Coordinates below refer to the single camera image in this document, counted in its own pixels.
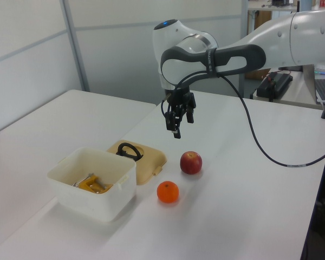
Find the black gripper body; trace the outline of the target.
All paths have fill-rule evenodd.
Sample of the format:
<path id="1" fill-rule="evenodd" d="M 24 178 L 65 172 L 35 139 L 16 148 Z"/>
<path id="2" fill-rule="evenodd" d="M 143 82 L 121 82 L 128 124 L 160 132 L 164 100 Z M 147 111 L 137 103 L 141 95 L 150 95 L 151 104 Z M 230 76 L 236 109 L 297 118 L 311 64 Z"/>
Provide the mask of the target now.
<path id="1" fill-rule="evenodd" d="M 167 98 L 167 102 L 172 107 L 186 105 L 196 108 L 194 94 L 189 89 L 165 90 L 165 95 L 170 95 Z"/>

